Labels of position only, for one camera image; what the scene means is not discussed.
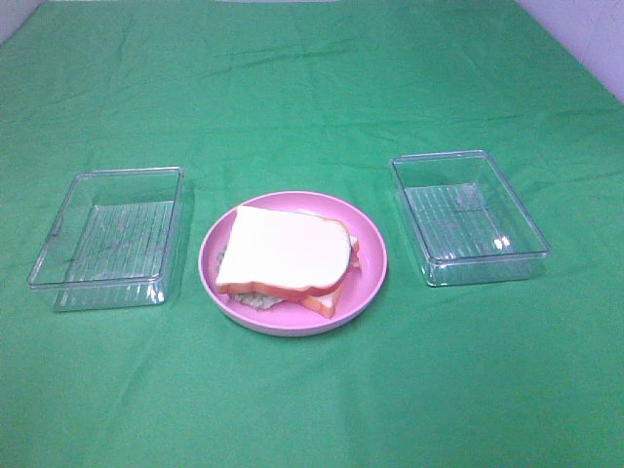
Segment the bread slice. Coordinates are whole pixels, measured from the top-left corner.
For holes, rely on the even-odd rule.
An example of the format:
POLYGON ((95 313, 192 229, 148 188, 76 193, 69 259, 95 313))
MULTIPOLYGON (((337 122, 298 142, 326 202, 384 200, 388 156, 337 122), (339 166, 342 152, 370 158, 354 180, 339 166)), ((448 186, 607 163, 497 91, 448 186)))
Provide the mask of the bread slice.
MULTIPOLYGON (((359 240, 354 235, 350 235, 350 244, 351 246, 353 244, 358 244, 360 248, 359 240)), ((346 269, 345 274, 343 275, 341 280, 337 283, 337 286, 332 292, 327 293, 325 295, 316 295, 316 296, 307 295, 306 297, 302 298, 298 303, 301 306, 309 310, 312 310, 327 319, 332 318, 335 313, 335 308, 337 306, 337 303, 342 294, 342 290, 346 282, 347 276, 351 272, 352 271, 348 272, 346 269)))
POLYGON ((350 267, 353 241, 335 219, 240 206, 215 288, 281 298, 328 293, 350 267))

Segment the bacon strip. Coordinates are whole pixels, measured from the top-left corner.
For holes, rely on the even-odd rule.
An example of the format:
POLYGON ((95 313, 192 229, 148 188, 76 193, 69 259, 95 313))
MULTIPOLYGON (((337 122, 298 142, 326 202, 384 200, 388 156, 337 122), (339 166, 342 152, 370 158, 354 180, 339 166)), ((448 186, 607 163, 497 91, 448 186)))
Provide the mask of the bacon strip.
POLYGON ((361 268, 360 259, 359 259, 359 245, 353 244, 350 250, 349 263, 347 267, 347 271, 359 270, 361 268))

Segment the green lettuce leaf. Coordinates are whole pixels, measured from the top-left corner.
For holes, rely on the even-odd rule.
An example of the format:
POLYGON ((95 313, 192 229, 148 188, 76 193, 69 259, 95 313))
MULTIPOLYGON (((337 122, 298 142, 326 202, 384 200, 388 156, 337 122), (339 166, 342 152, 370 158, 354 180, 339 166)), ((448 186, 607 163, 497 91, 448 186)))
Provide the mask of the green lettuce leaf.
POLYGON ((269 254, 224 249, 217 256, 214 289, 256 309, 268 309, 283 301, 267 287, 280 278, 279 266, 269 254))

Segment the green tablecloth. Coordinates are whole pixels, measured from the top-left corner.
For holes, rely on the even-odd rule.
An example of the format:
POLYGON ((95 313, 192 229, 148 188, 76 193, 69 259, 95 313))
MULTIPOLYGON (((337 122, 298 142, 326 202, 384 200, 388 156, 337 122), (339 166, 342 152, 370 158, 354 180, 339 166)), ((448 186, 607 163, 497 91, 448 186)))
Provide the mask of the green tablecloth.
POLYGON ((619 467, 623 108, 513 1, 49 2, 1 48, 5 467, 619 467), (430 288, 390 162, 480 148, 550 243, 528 281, 430 288), (80 172, 180 166, 165 304, 58 314, 26 283, 80 172), (279 190, 385 238, 375 301, 283 339, 198 250, 279 190))

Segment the clear right plastic tray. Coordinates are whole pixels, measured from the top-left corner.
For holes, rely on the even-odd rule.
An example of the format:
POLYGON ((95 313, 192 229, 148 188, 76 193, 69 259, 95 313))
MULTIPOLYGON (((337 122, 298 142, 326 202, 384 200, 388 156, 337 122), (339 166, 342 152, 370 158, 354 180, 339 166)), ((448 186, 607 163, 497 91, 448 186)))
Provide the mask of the clear right plastic tray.
POLYGON ((550 246, 484 150, 392 159, 412 251, 431 287, 528 280, 550 246))

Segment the clear plastic tray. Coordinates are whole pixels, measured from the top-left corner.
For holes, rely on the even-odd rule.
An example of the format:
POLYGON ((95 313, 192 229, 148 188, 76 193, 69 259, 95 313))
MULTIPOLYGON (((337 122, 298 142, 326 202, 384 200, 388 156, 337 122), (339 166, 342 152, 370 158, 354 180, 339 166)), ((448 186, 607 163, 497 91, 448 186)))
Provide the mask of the clear plastic tray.
POLYGON ((172 291, 180 167, 77 174, 27 277, 57 312, 158 305, 172 291))
POLYGON ((392 159, 412 251, 431 287, 528 280, 550 246, 484 150, 392 159))

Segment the clear left plastic tray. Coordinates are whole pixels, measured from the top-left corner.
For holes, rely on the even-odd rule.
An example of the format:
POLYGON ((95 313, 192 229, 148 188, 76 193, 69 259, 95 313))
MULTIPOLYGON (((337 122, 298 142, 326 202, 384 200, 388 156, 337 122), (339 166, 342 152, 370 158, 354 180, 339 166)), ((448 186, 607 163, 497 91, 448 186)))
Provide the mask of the clear left plastic tray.
POLYGON ((158 305, 172 291, 180 167, 77 174, 27 277, 57 312, 158 305))

